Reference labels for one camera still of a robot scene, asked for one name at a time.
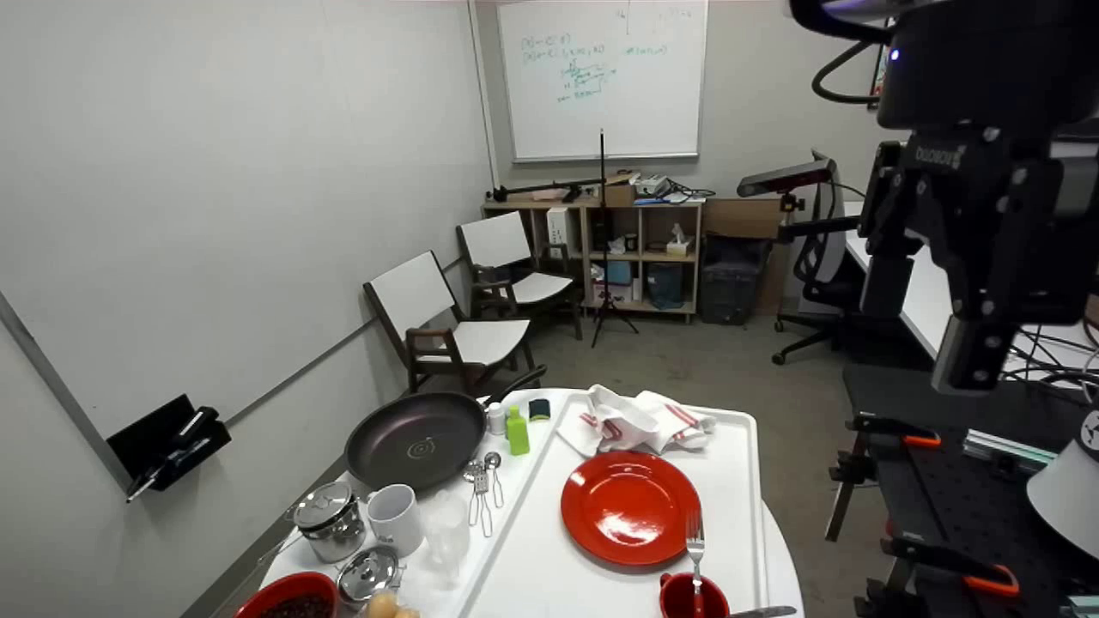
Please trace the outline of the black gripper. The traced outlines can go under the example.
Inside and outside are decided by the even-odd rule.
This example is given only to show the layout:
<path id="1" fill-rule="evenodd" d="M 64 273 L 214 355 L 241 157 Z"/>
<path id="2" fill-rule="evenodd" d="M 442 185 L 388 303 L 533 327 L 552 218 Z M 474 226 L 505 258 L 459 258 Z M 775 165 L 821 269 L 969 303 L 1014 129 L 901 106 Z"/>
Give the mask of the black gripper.
<path id="1" fill-rule="evenodd" d="M 915 132 L 879 146 L 857 236 L 865 320 L 901 316 L 915 253 L 931 250 L 949 281 L 931 385 L 977 394 L 998 383 L 1024 327 L 1081 320 L 1099 240 L 1094 161 L 1027 150 L 992 132 Z"/>

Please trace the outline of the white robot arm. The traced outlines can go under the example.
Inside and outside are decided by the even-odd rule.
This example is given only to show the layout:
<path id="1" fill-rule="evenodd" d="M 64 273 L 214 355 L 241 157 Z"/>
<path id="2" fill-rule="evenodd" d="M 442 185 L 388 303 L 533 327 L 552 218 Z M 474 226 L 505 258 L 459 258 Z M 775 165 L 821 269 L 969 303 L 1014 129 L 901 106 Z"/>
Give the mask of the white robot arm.
<path id="1" fill-rule="evenodd" d="M 1070 323 L 1094 279 L 1094 165 L 1055 146 L 1094 118 L 1099 0 L 786 0 L 799 28 L 887 52 L 862 205 L 862 311 L 893 316 L 926 253 L 951 305 L 931 385 L 989 392 L 1027 323 Z"/>

